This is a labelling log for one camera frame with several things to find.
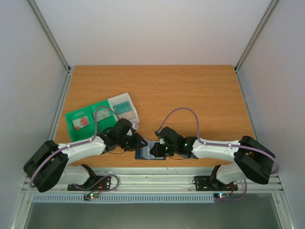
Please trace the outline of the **dark blue card holder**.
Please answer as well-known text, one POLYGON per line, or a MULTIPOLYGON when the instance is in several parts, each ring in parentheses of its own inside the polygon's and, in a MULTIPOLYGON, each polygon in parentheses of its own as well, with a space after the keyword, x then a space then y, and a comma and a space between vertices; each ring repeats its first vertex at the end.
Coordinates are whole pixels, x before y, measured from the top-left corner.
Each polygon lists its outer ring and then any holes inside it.
POLYGON ((150 154, 150 150, 158 141, 148 140, 148 145, 135 151, 135 159, 138 160, 166 160, 166 157, 155 157, 150 154))

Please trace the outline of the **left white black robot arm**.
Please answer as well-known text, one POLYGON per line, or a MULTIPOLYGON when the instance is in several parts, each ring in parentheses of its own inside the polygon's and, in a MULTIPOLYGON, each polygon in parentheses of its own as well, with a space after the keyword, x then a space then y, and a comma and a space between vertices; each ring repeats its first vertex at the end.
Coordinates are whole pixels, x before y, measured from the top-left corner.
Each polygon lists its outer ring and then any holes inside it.
POLYGON ((64 183, 75 186, 81 191, 92 191, 101 179, 92 169, 82 164, 76 169, 68 166, 89 156, 109 153, 120 147, 126 151, 136 151, 148 145, 133 128, 132 123, 119 119, 113 127, 108 127, 85 140, 57 144, 53 140, 44 142, 34 155, 25 163, 23 170, 30 178, 30 187, 46 192, 55 185, 64 183))

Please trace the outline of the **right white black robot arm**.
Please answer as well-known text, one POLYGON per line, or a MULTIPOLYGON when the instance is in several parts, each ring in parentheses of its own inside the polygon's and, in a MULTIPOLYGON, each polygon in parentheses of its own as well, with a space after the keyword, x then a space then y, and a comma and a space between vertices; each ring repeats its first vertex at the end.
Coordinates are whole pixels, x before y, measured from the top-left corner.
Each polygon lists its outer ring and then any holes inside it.
POLYGON ((159 141, 150 149, 154 157, 179 155, 184 159, 228 161, 228 165, 216 165, 210 175, 210 183, 215 189, 244 179, 266 185, 272 174, 274 153, 250 136, 229 142, 210 141, 195 136, 183 137, 169 127, 157 132, 156 136, 159 141))

